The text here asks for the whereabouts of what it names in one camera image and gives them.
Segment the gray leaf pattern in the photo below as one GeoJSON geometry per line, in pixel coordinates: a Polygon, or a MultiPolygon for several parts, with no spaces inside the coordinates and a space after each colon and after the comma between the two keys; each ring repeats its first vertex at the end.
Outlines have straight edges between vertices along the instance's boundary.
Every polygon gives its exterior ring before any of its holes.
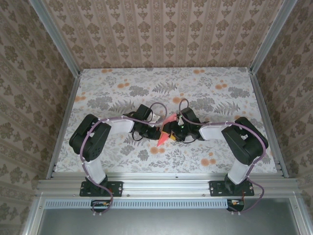
{"type": "MultiPolygon", "coordinates": [[[[170,115],[178,111],[179,102],[185,97],[200,121],[231,121],[246,116],[265,134],[245,68],[91,69],[81,73],[80,81],[57,172],[82,171],[68,141],[87,114],[98,118],[116,117],[135,111],[140,104],[149,107],[154,102],[162,102],[170,115]]],[[[165,114],[160,105],[152,109],[156,115],[165,114]]],[[[2,132],[11,138],[16,134],[7,126],[2,132]]],[[[270,149],[267,154],[254,172],[275,172],[270,149]]],[[[47,159],[47,152],[42,151],[41,157],[47,159]]],[[[108,172],[227,172],[234,161],[225,141],[183,144],[168,140],[157,147],[157,141],[134,141],[130,133],[109,136],[100,157],[102,167],[108,172]]]]}

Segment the metal extrusion bar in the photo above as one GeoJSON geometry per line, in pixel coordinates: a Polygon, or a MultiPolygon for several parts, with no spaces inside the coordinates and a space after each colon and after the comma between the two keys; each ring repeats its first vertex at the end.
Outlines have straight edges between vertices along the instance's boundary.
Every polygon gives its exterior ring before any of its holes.
{"type": "Polygon", "coordinates": [[[301,235],[313,235],[313,225],[305,207],[303,198],[296,194],[290,198],[291,208],[301,235]]]}
{"type": "Polygon", "coordinates": [[[61,147],[62,147],[62,142],[63,142],[63,139],[64,139],[64,135],[65,135],[65,132],[67,130],[68,120],[69,120],[69,117],[70,117],[70,114],[71,114],[71,111],[72,111],[72,107],[73,107],[73,104],[74,104],[74,101],[75,101],[76,93],[77,93],[77,90],[78,90],[78,87],[79,87],[79,82],[80,82],[80,78],[75,79],[75,81],[74,81],[74,84],[73,84],[73,87],[72,87],[72,91],[71,91],[70,97],[68,99],[67,108],[66,108],[65,113],[64,113],[64,117],[63,117],[62,125],[61,125],[61,128],[60,128],[60,132],[59,132],[59,135],[58,135],[58,139],[56,141],[56,144],[55,144],[55,147],[54,147],[54,151],[53,151],[53,154],[52,154],[52,158],[51,158],[51,162],[50,162],[50,166],[49,166],[49,170],[48,170],[46,179],[51,178],[51,175],[52,175],[53,169],[55,167],[55,164],[58,161],[59,154],[60,154],[61,147]]]}
{"type": "Polygon", "coordinates": [[[266,55],[268,54],[270,48],[272,47],[273,43],[275,42],[280,30],[282,29],[283,25],[285,24],[289,14],[291,13],[293,7],[295,6],[297,0],[286,0],[283,2],[281,8],[279,9],[274,22],[272,23],[271,27],[268,30],[268,33],[265,39],[262,42],[252,64],[251,68],[252,71],[255,73],[260,68],[262,62],[264,61],[266,55]]]}
{"type": "Polygon", "coordinates": [[[250,75],[251,77],[251,82],[252,82],[252,86],[253,86],[253,90],[255,93],[255,98],[258,102],[258,106],[260,109],[260,113],[261,113],[261,117],[263,120],[263,124],[264,124],[264,128],[267,134],[267,138],[268,138],[268,143],[270,145],[270,149],[272,150],[273,156],[275,158],[278,159],[280,166],[281,166],[281,170],[283,172],[284,177],[288,178],[288,172],[287,172],[287,168],[283,159],[283,155],[280,151],[279,145],[278,145],[278,141],[272,126],[272,123],[270,121],[269,118],[269,114],[268,114],[268,110],[266,108],[266,104],[265,101],[263,99],[262,96],[262,92],[261,92],[261,88],[259,86],[259,82],[258,79],[256,77],[256,74],[253,73],[250,75]]]}
{"type": "Polygon", "coordinates": [[[44,213],[45,199],[35,198],[22,235],[37,235],[44,213]]]}
{"type": "MultiPolygon", "coordinates": [[[[92,199],[47,199],[45,209],[91,209],[92,199]]],[[[121,199],[111,209],[226,209],[227,199],[121,199]]]]}
{"type": "Polygon", "coordinates": [[[52,38],[55,46],[62,55],[64,61],[66,62],[69,70],[73,74],[74,78],[77,79],[79,75],[79,66],[77,65],[74,57],[72,56],[70,49],[64,42],[59,30],[55,26],[52,18],[50,17],[45,4],[41,0],[30,0],[33,8],[35,9],[37,15],[39,16],[41,22],[44,24],[45,29],[52,38]]]}
{"type": "MultiPolygon", "coordinates": [[[[137,177],[131,177],[131,174],[125,176],[110,176],[109,180],[123,181],[122,198],[132,199],[181,199],[181,198],[229,198],[229,197],[211,197],[209,190],[210,180],[223,180],[224,174],[213,174],[205,176],[189,176],[187,174],[176,174],[177,176],[163,178],[152,175],[145,179],[144,174],[137,177]]],[[[265,188],[265,198],[291,197],[294,193],[300,195],[299,188],[295,179],[286,179],[283,177],[266,177],[262,175],[251,175],[251,179],[265,188]]],[[[84,175],[73,177],[62,177],[62,179],[52,178],[51,180],[42,180],[38,183],[37,196],[45,198],[80,198],[79,191],[81,182],[84,181],[84,175]]],[[[261,190],[254,187],[255,196],[258,198],[261,190]]],[[[105,199],[105,197],[94,197],[94,199],[105,199]]]]}

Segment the patterned wallpaper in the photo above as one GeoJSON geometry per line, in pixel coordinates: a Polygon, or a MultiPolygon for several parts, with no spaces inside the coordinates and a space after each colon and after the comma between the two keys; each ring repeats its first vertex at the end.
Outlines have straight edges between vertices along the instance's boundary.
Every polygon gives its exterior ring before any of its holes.
{"type": "Polygon", "coordinates": [[[289,174],[313,217],[313,1],[299,0],[257,76],[289,174]]]}
{"type": "Polygon", "coordinates": [[[249,67],[283,0],[44,0],[84,68],[249,67]]]}
{"type": "Polygon", "coordinates": [[[26,0],[0,1],[0,234],[20,233],[73,77],[26,0]]]}

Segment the wallpaper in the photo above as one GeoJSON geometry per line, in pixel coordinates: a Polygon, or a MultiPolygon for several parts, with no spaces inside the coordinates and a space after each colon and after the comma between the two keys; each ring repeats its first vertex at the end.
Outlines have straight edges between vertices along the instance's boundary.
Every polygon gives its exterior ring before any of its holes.
{"type": "Polygon", "coordinates": [[[16,235],[45,178],[73,77],[34,9],[0,1],[0,234],[16,235]]]}
{"type": "MultiPolygon", "coordinates": [[[[178,113],[179,102],[187,98],[202,122],[234,121],[245,116],[265,135],[247,68],[88,69],[81,72],[80,79],[57,172],[83,171],[69,139],[86,115],[117,117],[136,111],[140,104],[150,107],[161,102],[171,115],[178,113]]],[[[156,115],[164,115],[161,105],[152,109],[156,115]]],[[[154,140],[134,139],[130,133],[109,136],[100,154],[106,172],[225,173],[235,161],[224,138],[193,143],[168,140],[159,147],[154,140]]],[[[277,172],[270,148],[253,172],[277,172]]]]}
{"type": "Polygon", "coordinates": [[[299,0],[257,76],[291,177],[313,216],[313,1],[299,0]]]}
{"type": "Polygon", "coordinates": [[[80,69],[250,67],[282,0],[44,0],[80,69]]]}

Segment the aluminum frame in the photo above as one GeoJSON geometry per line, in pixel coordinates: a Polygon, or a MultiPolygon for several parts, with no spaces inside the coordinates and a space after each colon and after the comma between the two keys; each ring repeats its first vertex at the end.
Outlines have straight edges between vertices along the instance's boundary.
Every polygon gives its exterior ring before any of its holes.
{"type": "MultiPolygon", "coordinates": [[[[35,235],[45,209],[45,202],[49,199],[81,200],[79,197],[80,184],[84,180],[83,172],[54,173],[50,180],[41,180],[36,191],[34,201],[24,235],[35,235]]],[[[114,181],[123,181],[124,189],[121,199],[225,199],[239,197],[211,197],[208,182],[222,180],[222,173],[108,173],[108,178],[114,181]]],[[[293,214],[300,234],[312,234],[312,225],[301,204],[300,189],[296,179],[284,178],[280,174],[251,174],[251,179],[265,188],[265,198],[289,198],[293,214]]],[[[254,188],[258,198],[261,190],[254,188]]],[[[108,197],[86,197],[84,199],[109,199],[108,197]]]]}
{"type": "Polygon", "coordinates": [[[41,0],[30,0],[31,5],[35,9],[37,15],[39,16],[41,22],[44,24],[45,29],[52,38],[55,46],[62,55],[64,61],[66,62],[69,70],[73,74],[74,78],[77,79],[79,76],[79,65],[76,63],[70,48],[67,47],[62,35],[60,34],[58,28],[56,27],[53,19],[50,17],[45,4],[41,0]]]}
{"type": "Polygon", "coordinates": [[[62,143],[63,143],[63,139],[64,139],[64,135],[65,135],[65,132],[67,130],[68,120],[69,120],[69,117],[70,117],[70,114],[71,114],[71,111],[72,111],[72,108],[74,105],[76,93],[78,91],[79,83],[80,83],[80,78],[77,78],[74,80],[74,84],[73,84],[72,91],[71,91],[69,99],[68,99],[67,108],[66,108],[65,113],[64,113],[62,125],[61,125],[60,132],[59,132],[59,135],[58,135],[55,147],[54,147],[54,151],[52,154],[52,158],[51,158],[51,162],[50,162],[50,166],[49,166],[49,170],[48,170],[46,179],[51,178],[54,167],[58,161],[59,154],[60,154],[61,147],[62,147],[62,143]]]}
{"type": "MultiPolygon", "coordinates": [[[[251,174],[251,179],[265,188],[264,198],[289,198],[293,214],[300,234],[312,233],[312,223],[305,209],[301,192],[296,179],[288,178],[273,127],[262,97],[257,77],[250,75],[257,103],[263,119],[269,144],[271,146],[277,173],[251,174]]],[[[49,199],[80,200],[79,190],[81,182],[85,180],[83,172],[53,172],[57,162],[64,134],[70,117],[71,109],[77,93],[80,80],[73,85],[69,103],[57,139],[52,161],[47,175],[47,180],[38,183],[33,202],[23,235],[36,235],[45,210],[45,202],[49,199]]],[[[211,180],[223,180],[225,173],[108,173],[111,181],[123,181],[123,200],[133,199],[214,199],[210,196],[209,184],[211,180]]],[[[254,188],[258,198],[261,190],[254,188]]],[[[107,197],[89,197],[88,199],[108,199],[107,197]]]]}
{"type": "Polygon", "coordinates": [[[280,30],[284,26],[288,16],[290,15],[293,7],[297,3],[297,0],[286,0],[283,2],[282,6],[280,7],[272,25],[270,26],[265,39],[262,42],[255,58],[251,64],[251,70],[253,72],[257,72],[264,61],[266,55],[268,54],[270,48],[272,47],[273,43],[275,42],[280,30]]]}

